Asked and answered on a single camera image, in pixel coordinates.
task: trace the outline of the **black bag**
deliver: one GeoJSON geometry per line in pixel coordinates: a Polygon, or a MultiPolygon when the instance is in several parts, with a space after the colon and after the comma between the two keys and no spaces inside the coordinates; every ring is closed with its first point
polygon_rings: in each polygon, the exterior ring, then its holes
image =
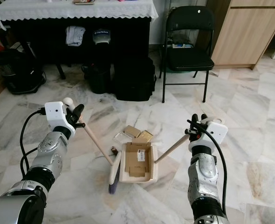
{"type": "Polygon", "coordinates": [[[114,63],[114,93],[119,100],[147,101],[155,91],[155,66],[148,57],[124,58],[114,63]]]}

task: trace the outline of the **white wall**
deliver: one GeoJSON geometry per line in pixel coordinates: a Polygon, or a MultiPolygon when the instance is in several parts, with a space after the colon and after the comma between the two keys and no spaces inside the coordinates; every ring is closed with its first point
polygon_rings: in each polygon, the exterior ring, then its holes
{"type": "MultiPolygon", "coordinates": [[[[164,41],[164,26],[169,12],[170,0],[153,0],[158,18],[151,22],[149,44],[161,44],[164,41]]],[[[188,5],[206,5],[207,0],[171,0],[171,7],[188,5]]]]}

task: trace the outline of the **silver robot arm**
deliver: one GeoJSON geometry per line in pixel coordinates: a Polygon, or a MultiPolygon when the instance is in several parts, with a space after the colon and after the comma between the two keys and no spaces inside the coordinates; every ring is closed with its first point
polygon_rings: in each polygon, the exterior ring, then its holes
{"type": "MultiPolygon", "coordinates": [[[[192,120],[197,122],[194,114],[192,120]]],[[[220,119],[207,118],[197,123],[210,133],[220,144],[227,133],[227,127],[221,124],[220,119]]],[[[224,210],[221,208],[217,190],[218,170],[216,157],[212,155],[215,144],[205,134],[191,124],[186,130],[190,135],[189,151],[192,152],[191,165],[188,169],[189,187],[188,200],[192,207],[194,224],[229,224],[224,210]]]]}
{"type": "Polygon", "coordinates": [[[83,105],[71,113],[62,102],[45,104],[52,132],[38,145],[37,156],[25,177],[0,196],[0,224],[41,224],[48,192],[60,176],[69,138],[75,135],[83,105]]]}

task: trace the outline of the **dustpan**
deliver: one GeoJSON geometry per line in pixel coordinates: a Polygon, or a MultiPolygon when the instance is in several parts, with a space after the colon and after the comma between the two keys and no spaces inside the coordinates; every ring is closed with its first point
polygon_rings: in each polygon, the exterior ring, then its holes
{"type": "Polygon", "coordinates": [[[125,171],[126,166],[126,145],[123,144],[120,163],[120,177],[119,181],[124,183],[156,183],[158,179],[158,163],[155,163],[158,159],[157,149],[154,146],[150,146],[149,156],[149,172],[145,172],[144,176],[134,177],[130,176],[129,172],[125,171]]]}

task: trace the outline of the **wooden cabinet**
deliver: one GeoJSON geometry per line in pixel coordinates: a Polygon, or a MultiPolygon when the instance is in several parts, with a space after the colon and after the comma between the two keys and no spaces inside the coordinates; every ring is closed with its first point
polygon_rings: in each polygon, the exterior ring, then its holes
{"type": "MultiPolygon", "coordinates": [[[[275,34],[275,0],[209,0],[216,68],[254,68],[275,34]]],[[[199,35],[197,45],[208,38],[199,35]]]]}
{"type": "Polygon", "coordinates": [[[213,51],[216,65],[256,64],[275,32],[275,8],[233,8],[213,51]]]}

